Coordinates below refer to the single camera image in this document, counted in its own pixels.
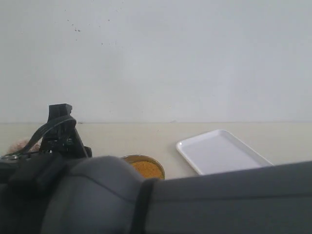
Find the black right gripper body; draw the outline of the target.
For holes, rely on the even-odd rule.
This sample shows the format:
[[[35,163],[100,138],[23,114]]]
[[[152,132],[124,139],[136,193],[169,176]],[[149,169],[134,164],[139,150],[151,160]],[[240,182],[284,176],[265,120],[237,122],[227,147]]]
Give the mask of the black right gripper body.
[[[48,124],[52,124],[60,118],[71,116],[72,106],[70,104],[55,104],[49,106]],[[47,132],[40,145],[43,152],[58,152],[67,158],[91,158],[91,148],[84,146],[76,130],[76,120],[71,118],[54,126]]]

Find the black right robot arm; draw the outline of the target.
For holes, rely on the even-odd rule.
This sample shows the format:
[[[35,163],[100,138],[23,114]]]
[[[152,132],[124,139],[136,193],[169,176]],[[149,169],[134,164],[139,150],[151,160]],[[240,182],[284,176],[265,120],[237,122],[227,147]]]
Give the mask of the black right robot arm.
[[[311,233],[311,162],[145,179],[121,158],[93,157],[71,110],[51,105],[30,141],[0,158],[1,233]]]

